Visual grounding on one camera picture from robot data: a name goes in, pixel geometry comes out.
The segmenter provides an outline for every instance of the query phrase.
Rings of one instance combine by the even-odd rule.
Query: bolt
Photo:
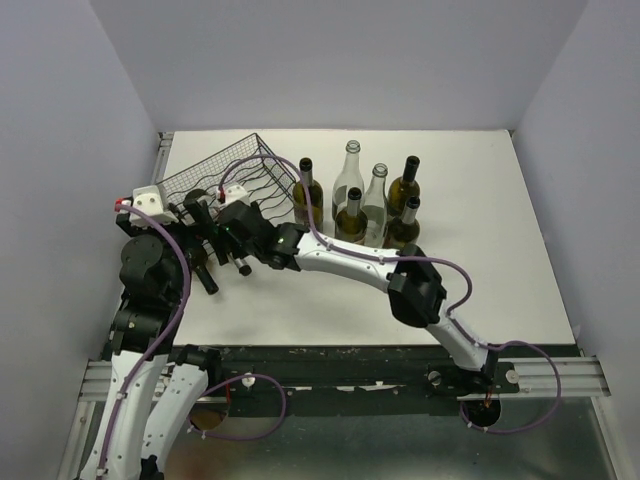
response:
[[[432,372],[429,372],[429,375],[427,375],[427,380],[429,380],[431,385],[437,387],[442,383],[442,374],[434,370]]]
[[[507,371],[507,374],[505,375],[505,377],[507,378],[507,382],[513,385],[515,385],[520,381],[520,375],[518,375],[518,372],[516,372],[515,370]]]

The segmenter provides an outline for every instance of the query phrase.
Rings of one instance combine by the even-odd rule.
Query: white tabletop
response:
[[[325,191],[325,233],[332,233],[331,189],[344,146],[360,141],[365,188],[374,164],[401,175],[408,155],[420,157],[418,245],[427,255],[462,265],[474,294],[459,314],[491,342],[512,339],[571,344],[574,338],[505,131],[225,130],[176,132],[164,178],[250,133],[278,155],[314,161]],[[319,272],[278,272],[249,259],[253,274],[232,265],[213,267],[220,292],[194,285],[176,344],[200,345],[433,345],[426,331],[393,318],[386,295],[372,287]],[[437,266],[448,298],[465,291],[458,273]]]

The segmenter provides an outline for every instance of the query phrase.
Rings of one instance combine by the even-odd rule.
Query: wall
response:
[[[579,341],[640,452],[640,3],[591,0],[515,139]],[[640,473],[640,459],[634,457]]]
[[[0,478],[52,479],[157,135],[84,0],[0,3]]]
[[[514,128],[585,0],[92,0],[162,130]]]

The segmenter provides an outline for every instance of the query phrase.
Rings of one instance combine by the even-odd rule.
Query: wire basket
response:
[[[167,201],[181,207],[191,190],[201,188],[213,194],[231,162],[258,154],[274,153],[257,133],[252,133],[192,167],[165,178],[158,185],[164,187]],[[257,158],[236,168],[225,180],[225,185],[242,185],[250,193],[251,201],[260,205],[264,217],[275,220],[287,217],[293,210],[291,191],[295,182],[293,175],[277,160]]]

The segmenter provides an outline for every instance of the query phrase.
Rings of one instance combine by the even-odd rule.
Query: clear glass bottle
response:
[[[364,192],[364,180],[360,174],[360,143],[357,140],[347,142],[347,156],[344,159],[342,172],[333,184],[331,217],[335,220],[338,212],[347,205],[347,192],[358,187]]]
[[[324,204],[322,185],[313,178],[313,162],[310,158],[300,160],[300,173],[307,184],[309,195],[311,196],[311,208],[313,210],[313,223],[316,229],[322,232],[322,222],[324,220]],[[307,197],[301,182],[296,182],[293,186],[293,216],[296,223],[309,226],[309,215],[307,213]]]
[[[373,167],[371,183],[362,202],[362,211],[368,220],[367,235],[364,239],[367,247],[381,247],[384,242],[387,225],[387,199],[384,191],[388,172],[384,163],[377,163]]]
[[[420,185],[416,181],[416,172],[420,166],[420,159],[410,156],[404,164],[404,172],[396,178],[389,187],[387,212],[389,221],[400,216],[409,197],[420,196]]]
[[[402,250],[408,243],[415,243],[420,235],[420,224],[416,220],[419,206],[418,197],[409,197],[402,214],[389,222],[384,248]]]
[[[362,190],[358,187],[349,189],[347,205],[336,215],[336,234],[338,240],[345,240],[364,245],[367,233],[367,216],[360,208]]]

